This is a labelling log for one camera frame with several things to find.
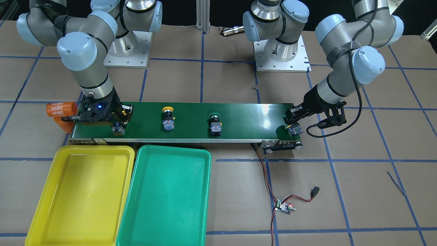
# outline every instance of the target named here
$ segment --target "floor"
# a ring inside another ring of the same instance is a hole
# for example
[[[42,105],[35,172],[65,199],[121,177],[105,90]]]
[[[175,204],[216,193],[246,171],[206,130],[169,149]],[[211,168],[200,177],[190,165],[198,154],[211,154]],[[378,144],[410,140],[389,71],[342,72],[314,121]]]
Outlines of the floor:
[[[163,26],[147,70],[109,74],[122,101],[300,103],[331,71],[314,32],[303,39],[310,73],[256,73],[244,35]],[[56,50],[26,44],[15,22],[1,22],[0,44],[0,245],[22,246],[52,158],[68,140],[45,104],[77,101],[80,89]],[[437,55],[418,36],[378,50],[387,67],[362,90],[354,127],[327,139],[302,134],[302,150],[262,156],[275,196],[309,198],[320,187],[312,202],[293,201],[295,213],[277,214],[275,245],[437,245]],[[357,97],[346,101],[352,121]],[[256,153],[249,144],[198,146],[213,157],[206,245],[270,245],[272,205]]]

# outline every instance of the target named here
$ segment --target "black connector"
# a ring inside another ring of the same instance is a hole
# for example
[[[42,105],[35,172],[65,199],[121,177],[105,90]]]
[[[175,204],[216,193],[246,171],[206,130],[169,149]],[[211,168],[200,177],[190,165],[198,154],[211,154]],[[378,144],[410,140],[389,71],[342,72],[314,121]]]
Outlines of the black connector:
[[[317,193],[319,193],[319,191],[320,191],[320,188],[317,186],[314,186],[314,188],[311,190],[311,193],[310,193],[311,198],[315,197],[317,195]]]

